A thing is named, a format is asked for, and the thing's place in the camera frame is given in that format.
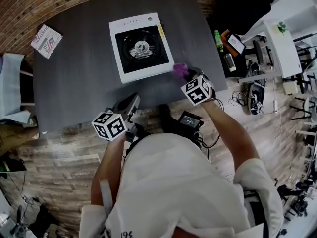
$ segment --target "white power adapter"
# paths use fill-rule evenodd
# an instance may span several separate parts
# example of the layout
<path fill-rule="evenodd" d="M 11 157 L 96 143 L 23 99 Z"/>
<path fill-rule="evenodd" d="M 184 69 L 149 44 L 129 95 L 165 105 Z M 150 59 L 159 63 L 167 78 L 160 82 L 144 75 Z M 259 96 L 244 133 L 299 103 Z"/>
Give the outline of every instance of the white power adapter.
<path fill-rule="evenodd" d="M 277 100 L 274 100 L 273 105 L 274 105 L 274 113 L 277 113 L 278 112 Z"/>

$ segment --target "shirt sleeve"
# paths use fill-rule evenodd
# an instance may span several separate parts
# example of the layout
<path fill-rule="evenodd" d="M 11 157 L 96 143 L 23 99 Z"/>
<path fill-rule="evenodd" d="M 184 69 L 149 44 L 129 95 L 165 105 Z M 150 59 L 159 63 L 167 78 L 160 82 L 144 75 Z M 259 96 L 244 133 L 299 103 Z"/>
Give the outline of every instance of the shirt sleeve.
<path fill-rule="evenodd" d="M 103 206 L 86 205 L 82 208 L 79 238 L 99 238 L 105 229 L 106 212 Z"/>
<path fill-rule="evenodd" d="M 270 237 L 276 237 L 284 217 L 283 206 L 274 183 L 260 159 L 249 159 L 237 169 L 234 184 L 239 184 L 244 190 L 255 190 L 263 205 L 265 219 Z"/>

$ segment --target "brick wall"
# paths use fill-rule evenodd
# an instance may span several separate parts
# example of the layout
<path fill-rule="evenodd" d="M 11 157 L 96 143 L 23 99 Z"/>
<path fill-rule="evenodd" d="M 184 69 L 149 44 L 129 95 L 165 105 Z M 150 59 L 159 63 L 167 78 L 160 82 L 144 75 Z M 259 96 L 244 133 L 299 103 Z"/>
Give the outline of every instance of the brick wall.
<path fill-rule="evenodd" d="M 32 63 L 30 43 L 39 24 L 79 3 L 89 0 L 0 0 L 0 54 L 25 54 Z M 214 0 L 198 0 L 203 13 L 212 14 Z"/>

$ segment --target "green bottle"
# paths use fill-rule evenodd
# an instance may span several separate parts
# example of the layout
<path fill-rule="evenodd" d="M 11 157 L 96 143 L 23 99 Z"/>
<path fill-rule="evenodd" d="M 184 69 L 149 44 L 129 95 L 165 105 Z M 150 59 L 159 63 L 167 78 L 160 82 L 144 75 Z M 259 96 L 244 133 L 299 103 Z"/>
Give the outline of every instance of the green bottle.
<path fill-rule="evenodd" d="M 223 52 L 223 43 L 218 30 L 215 30 L 214 37 L 216 39 L 217 49 L 219 49 L 220 52 Z"/>

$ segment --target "white cube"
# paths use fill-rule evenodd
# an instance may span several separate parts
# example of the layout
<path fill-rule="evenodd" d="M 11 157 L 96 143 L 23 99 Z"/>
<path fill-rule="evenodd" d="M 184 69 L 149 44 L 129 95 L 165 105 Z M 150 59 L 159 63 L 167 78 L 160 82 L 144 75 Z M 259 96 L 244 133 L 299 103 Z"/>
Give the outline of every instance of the white cube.
<path fill-rule="evenodd" d="M 210 98 L 211 86 L 202 75 L 182 86 L 181 89 L 194 106 Z"/>
<path fill-rule="evenodd" d="M 113 141 L 127 131 L 120 114 L 101 112 L 91 122 L 98 136 Z"/>

